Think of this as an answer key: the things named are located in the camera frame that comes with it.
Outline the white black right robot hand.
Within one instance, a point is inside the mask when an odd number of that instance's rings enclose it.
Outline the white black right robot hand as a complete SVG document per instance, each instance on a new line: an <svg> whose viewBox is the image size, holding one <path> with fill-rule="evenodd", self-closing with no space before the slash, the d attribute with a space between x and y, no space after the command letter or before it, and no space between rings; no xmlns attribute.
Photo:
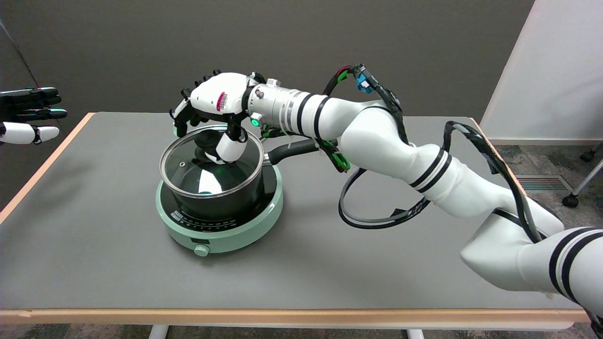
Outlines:
<svg viewBox="0 0 603 339"><path fill-rule="evenodd" d="M241 123L248 118L246 112L250 90L260 84L255 74L220 73L205 76L196 82L193 90L183 89L181 103L169 111L175 135L182 138L189 126L201 122L217 121L227 128L216 145L205 148L205 156L217 164L232 163L243 154L247 144L247 133Z"/></svg>

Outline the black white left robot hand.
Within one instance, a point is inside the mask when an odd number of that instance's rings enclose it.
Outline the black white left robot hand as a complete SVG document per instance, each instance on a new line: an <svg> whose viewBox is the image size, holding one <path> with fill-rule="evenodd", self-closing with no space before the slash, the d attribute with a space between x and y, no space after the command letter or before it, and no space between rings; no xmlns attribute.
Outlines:
<svg viewBox="0 0 603 339"><path fill-rule="evenodd" d="M0 140L9 144L38 145L57 137L53 125L32 125L32 121L59 120L67 117L64 109L53 108L62 102L54 87L25 88L0 93Z"/></svg>

